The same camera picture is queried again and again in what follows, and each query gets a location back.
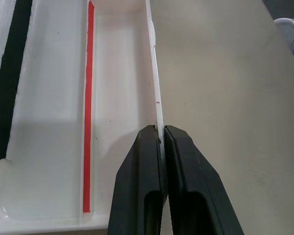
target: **red stripe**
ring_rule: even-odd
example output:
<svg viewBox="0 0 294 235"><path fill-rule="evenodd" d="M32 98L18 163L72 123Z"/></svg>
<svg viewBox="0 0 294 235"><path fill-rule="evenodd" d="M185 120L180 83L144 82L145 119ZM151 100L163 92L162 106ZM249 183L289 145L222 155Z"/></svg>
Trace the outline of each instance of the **red stripe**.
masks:
<svg viewBox="0 0 294 235"><path fill-rule="evenodd" d="M90 212L90 156L91 156L91 122L92 122L92 78L93 78L93 45L94 45L94 11L91 1L88 4L87 31L87 65L85 88L85 126L84 126L84 188L83 212Z"/></svg>

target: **white plastic tray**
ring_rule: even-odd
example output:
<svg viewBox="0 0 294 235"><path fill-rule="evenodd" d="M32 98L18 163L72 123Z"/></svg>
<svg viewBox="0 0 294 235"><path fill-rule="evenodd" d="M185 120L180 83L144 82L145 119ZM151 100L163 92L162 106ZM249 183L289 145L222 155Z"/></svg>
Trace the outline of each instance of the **white plastic tray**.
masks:
<svg viewBox="0 0 294 235"><path fill-rule="evenodd" d="M91 213L82 212L88 1L34 0L0 160L2 234L106 228L115 176L138 131L156 125L162 137L149 1L93 3ZM14 4L0 0L0 57Z"/></svg>

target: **black rubber seal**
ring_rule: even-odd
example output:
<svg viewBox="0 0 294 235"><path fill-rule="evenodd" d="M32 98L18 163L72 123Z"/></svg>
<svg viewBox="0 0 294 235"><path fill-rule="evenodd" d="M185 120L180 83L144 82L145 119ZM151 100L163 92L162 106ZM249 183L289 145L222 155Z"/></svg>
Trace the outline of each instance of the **black rubber seal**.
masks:
<svg viewBox="0 0 294 235"><path fill-rule="evenodd" d="M32 0L17 0L0 68L0 159L6 157Z"/></svg>

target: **red strip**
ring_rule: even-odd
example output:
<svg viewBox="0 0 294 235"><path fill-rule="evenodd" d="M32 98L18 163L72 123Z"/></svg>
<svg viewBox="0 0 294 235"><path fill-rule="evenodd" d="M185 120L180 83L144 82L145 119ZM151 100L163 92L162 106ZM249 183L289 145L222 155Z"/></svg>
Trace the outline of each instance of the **red strip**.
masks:
<svg viewBox="0 0 294 235"><path fill-rule="evenodd" d="M83 212L90 212L90 156L91 156L91 122L92 122L92 78L94 45L94 11L91 1L88 4L87 64L85 88L85 126L84 126L84 188Z"/></svg>

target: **red mark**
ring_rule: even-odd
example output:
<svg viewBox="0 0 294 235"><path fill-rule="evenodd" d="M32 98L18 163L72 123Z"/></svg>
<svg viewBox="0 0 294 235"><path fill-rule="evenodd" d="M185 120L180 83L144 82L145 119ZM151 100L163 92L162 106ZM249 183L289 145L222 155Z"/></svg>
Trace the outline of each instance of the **red mark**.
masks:
<svg viewBox="0 0 294 235"><path fill-rule="evenodd" d="M84 123L84 186L83 212L90 212L90 160L91 160L91 122L92 122L92 79L94 45L94 11L91 1L88 4L87 62L85 88L85 123Z"/></svg>

